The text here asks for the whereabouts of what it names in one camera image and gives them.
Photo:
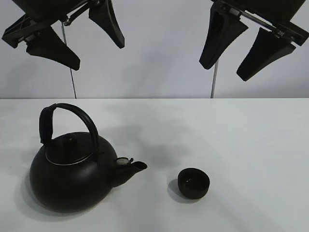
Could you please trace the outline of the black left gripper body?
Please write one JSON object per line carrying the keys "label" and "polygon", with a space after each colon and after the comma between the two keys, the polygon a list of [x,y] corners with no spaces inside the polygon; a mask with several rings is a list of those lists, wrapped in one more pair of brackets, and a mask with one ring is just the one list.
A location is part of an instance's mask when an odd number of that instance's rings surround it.
{"label": "black left gripper body", "polygon": [[56,21],[70,25],[87,9],[99,5],[98,0],[14,0],[15,5],[24,12],[16,22],[9,26],[2,40],[13,48],[25,37],[47,28]]}

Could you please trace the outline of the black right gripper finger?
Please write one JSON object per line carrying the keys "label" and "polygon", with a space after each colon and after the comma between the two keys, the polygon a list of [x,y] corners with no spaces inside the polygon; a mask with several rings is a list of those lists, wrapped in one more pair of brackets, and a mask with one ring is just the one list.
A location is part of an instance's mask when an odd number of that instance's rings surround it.
{"label": "black right gripper finger", "polygon": [[248,81],[264,67],[295,49],[288,39],[278,38],[271,31],[260,28],[249,53],[237,69],[237,75],[243,81]]}
{"label": "black right gripper finger", "polygon": [[248,29],[240,11],[227,4],[213,4],[207,38],[199,63],[209,70],[233,41]]}

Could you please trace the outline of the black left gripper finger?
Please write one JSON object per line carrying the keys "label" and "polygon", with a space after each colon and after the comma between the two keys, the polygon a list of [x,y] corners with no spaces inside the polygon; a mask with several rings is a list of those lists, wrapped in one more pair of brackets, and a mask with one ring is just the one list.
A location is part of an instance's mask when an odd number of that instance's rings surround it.
{"label": "black left gripper finger", "polygon": [[38,31],[36,38],[27,43],[26,52],[31,56],[53,60],[75,71],[80,68],[78,56],[51,27]]}
{"label": "black left gripper finger", "polygon": [[99,0],[89,8],[89,19],[101,27],[120,49],[125,47],[125,38],[118,25],[112,1]]}

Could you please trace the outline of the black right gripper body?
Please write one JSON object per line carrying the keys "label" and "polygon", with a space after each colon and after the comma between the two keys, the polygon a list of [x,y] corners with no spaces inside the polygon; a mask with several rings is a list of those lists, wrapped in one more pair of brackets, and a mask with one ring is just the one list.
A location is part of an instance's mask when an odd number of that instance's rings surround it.
{"label": "black right gripper body", "polygon": [[307,31],[291,22],[305,0],[223,0],[221,2],[239,11],[258,15],[282,32],[289,32],[299,46],[302,46],[309,37]]}

